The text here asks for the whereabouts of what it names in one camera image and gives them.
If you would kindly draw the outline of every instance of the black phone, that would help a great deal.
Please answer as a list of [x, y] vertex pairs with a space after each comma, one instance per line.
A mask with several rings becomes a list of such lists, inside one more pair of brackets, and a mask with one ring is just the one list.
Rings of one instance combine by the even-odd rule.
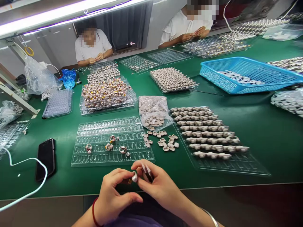
[[[47, 178], [51, 177], [56, 172], [56, 155], [55, 155], [55, 140], [49, 139], [39, 145], [38, 159], [47, 168]], [[37, 162], [36, 181], [42, 181], [45, 177], [45, 169]]]

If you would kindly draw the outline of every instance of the sleeve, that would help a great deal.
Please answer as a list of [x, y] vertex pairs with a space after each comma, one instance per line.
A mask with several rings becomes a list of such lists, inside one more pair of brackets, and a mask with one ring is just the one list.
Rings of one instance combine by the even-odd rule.
[[75, 50], [76, 50], [76, 60], [77, 60], [77, 62], [84, 61], [84, 57], [81, 53], [80, 45], [79, 45], [78, 40], [76, 40], [76, 42], [75, 42]]
[[159, 43], [159, 46], [162, 45], [165, 42], [168, 42], [171, 40], [171, 38], [174, 36], [172, 34], [172, 20], [168, 23], [168, 25], [163, 29], [161, 41]]
[[210, 30], [213, 23], [214, 23], [213, 20], [209, 20], [209, 21], [205, 24], [205, 30]]
[[107, 36], [101, 29], [98, 29], [98, 34], [99, 34], [100, 38], [102, 39], [102, 45], [103, 45], [104, 50], [108, 51], [109, 49], [112, 49], [112, 46], [107, 39]]

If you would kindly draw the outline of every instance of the green workbench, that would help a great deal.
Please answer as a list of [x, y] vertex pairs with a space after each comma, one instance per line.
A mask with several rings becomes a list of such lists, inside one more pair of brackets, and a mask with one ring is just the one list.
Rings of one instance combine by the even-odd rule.
[[[247, 51], [222, 57], [244, 56], [267, 62], [302, 56], [302, 50], [293, 46], [291, 41], [278, 42], [254, 38], [249, 42], [253, 47]], [[302, 182], [303, 119], [271, 105], [272, 92], [237, 96], [222, 92], [199, 76], [202, 61], [206, 60], [195, 57], [166, 67], [175, 67], [200, 83], [197, 90], [224, 96], [196, 91], [169, 93], [164, 95], [167, 97], [168, 107], [209, 106], [232, 131], [236, 132], [241, 142], [251, 148], [253, 156], [266, 167], [271, 176], [198, 171], [194, 169], [182, 145], [174, 153], [165, 153], [156, 144], [158, 138], [152, 137], [155, 164], [162, 167], [180, 189]], [[119, 70], [128, 79], [137, 96], [163, 95], [148, 72], [136, 75], [121, 64]], [[85, 84], [86, 75], [80, 75], [81, 81]], [[29, 103], [34, 108], [41, 109], [40, 113], [36, 119], [30, 120], [31, 115], [28, 113], [20, 118], [20, 120], [30, 120], [30, 126], [27, 134], [22, 135], [10, 149], [14, 163], [36, 157], [41, 142], [49, 138], [56, 140], [57, 172], [33, 197], [98, 194], [103, 176], [117, 168], [117, 166], [71, 167], [78, 125], [85, 122], [138, 116], [138, 105], [125, 111], [81, 116], [79, 110], [81, 87], [82, 85], [78, 85], [74, 88], [73, 111], [69, 115], [42, 119], [46, 101], [41, 102], [40, 99], [32, 98]], [[165, 130], [168, 134], [176, 134], [172, 125]], [[130, 170], [130, 165], [119, 167]], [[33, 160], [10, 167], [8, 156], [5, 155], [0, 161], [0, 199], [19, 198], [35, 190], [39, 186], [35, 182], [35, 169], [36, 162]], [[120, 186], [118, 190], [126, 192], [140, 189], [132, 184]]]

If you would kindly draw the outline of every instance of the yellow wire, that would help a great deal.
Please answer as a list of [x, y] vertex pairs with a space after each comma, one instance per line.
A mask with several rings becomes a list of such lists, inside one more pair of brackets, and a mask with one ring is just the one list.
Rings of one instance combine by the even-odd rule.
[[28, 56], [34, 56], [34, 51], [33, 51], [33, 49], [32, 48], [30, 48], [30, 47], [28, 47], [28, 46], [25, 46], [24, 47], [24, 50], [25, 50], [25, 52], [26, 52], [26, 54], [28, 55]]

